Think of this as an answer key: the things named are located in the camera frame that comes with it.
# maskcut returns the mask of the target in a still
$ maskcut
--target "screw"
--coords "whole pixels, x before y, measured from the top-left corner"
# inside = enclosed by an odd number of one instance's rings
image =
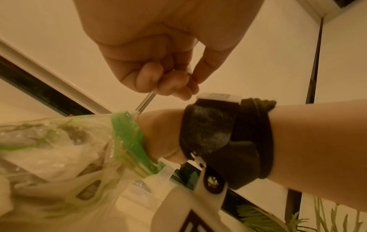
[[[214,177],[214,176],[209,176],[208,177],[208,187],[217,188],[218,185],[219,185],[219,183],[218,183],[218,180],[217,180],[216,177]]]

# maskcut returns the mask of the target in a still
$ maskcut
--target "palm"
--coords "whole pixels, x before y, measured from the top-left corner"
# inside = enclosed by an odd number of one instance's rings
[[[83,26],[121,83],[189,99],[244,36],[262,1],[75,0]],[[206,49],[191,75],[193,49]]]

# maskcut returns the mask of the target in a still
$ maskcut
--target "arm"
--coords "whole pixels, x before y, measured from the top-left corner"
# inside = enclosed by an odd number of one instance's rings
[[[144,113],[151,158],[185,162],[179,149],[183,110]],[[367,211],[367,100],[277,106],[269,114],[274,139],[270,180]]]

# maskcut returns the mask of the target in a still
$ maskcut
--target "green zip seal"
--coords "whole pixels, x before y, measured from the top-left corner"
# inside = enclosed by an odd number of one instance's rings
[[[114,131],[114,157],[125,163],[129,169],[145,178],[157,174],[165,166],[161,162],[153,162],[145,153],[142,142],[145,137],[138,124],[129,112],[116,113],[111,116]]]

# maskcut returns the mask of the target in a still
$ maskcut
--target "bag contents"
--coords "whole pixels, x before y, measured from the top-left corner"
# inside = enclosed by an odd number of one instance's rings
[[[71,220],[114,203],[164,167],[143,138],[128,112],[0,125],[0,223]]]

